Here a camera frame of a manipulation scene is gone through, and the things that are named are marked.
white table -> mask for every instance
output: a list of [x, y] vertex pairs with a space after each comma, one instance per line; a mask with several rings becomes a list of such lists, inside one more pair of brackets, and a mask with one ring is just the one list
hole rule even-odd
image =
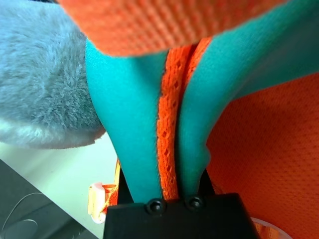
[[63, 150], [21, 149], [0, 143], [0, 159], [98, 238], [104, 225], [87, 214], [90, 184], [112, 183], [116, 153], [107, 134], [95, 144]]

cable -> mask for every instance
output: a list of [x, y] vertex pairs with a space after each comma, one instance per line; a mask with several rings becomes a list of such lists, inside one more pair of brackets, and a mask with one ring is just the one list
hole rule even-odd
[[41, 195], [43, 195], [43, 193], [30, 193], [30, 194], [28, 194], [28, 195], [25, 195], [23, 198], [21, 198], [21, 199], [17, 202], [17, 204], [13, 207], [13, 209], [12, 209], [11, 212], [9, 213], [8, 217], [6, 218], [6, 220], [5, 220], [4, 224], [3, 224], [3, 227], [2, 227], [2, 229], [1, 229], [1, 232], [3, 232], [3, 230], [5, 229], [5, 226], [6, 226], [7, 222], [8, 222], [8, 220], [9, 220], [9, 218], [11, 217], [11, 215], [12, 215], [12, 213], [15, 211], [15, 209], [19, 206], [19, 204], [20, 204], [25, 198], [27, 198], [28, 196], [34, 195], [34, 194], [41, 194]]

screw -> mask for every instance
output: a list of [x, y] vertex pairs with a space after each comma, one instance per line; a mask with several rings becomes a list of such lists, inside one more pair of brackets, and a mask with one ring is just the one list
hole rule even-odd
[[161, 215], [164, 213], [165, 209], [166, 209], [166, 204], [161, 199], [153, 199], [146, 204], [146, 211], [150, 215], [154, 215], [154, 216]]
[[186, 200], [185, 204], [186, 207], [191, 211], [198, 211], [204, 206], [203, 200], [198, 196], [190, 197], [188, 200]]

gray fur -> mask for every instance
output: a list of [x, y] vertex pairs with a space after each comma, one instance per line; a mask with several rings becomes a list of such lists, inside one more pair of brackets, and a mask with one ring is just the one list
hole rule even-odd
[[0, 0], [0, 141], [68, 148], [104, 132], [85, 75], [85, 36], [57, 4]]

orange fabric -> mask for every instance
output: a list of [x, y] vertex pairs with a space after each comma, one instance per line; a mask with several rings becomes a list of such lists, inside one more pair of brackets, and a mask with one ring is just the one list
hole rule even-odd
[[88, 214], [91, 215], [95, 223], [103, 223], [107, 208], [117, 205], [120, 170], [120, 163], [117, 160], [113, 184], [95, 183], [89, 187]]
[[279, 232], [277, 230], [259, 223], [254, 223], [254, 225], [261, 239], [279, 239]]
[[174, 163], [175, 125], [181, 81], [190, 50], [191, 46], [170, 50], [162, 78], [162, 96], [159, 99], [157, 122], [157, 149], [160, 184], [165, 200], [178, 198]]
[[219, 191], [294, 239], [319, 237], [319, 74], [232, 102], [207, 146]]
[[114, 184], [103, 185], [105, 190], [105, 205], [103, 213], [106, 214], [107, 207], [117, 205], [119, 195], [119, 179], [120, 179], [121, 166], [119, 160], [116, 162]]
[[140, 55], [199, 42], [284, 0], [59, 0], [104, 53]]

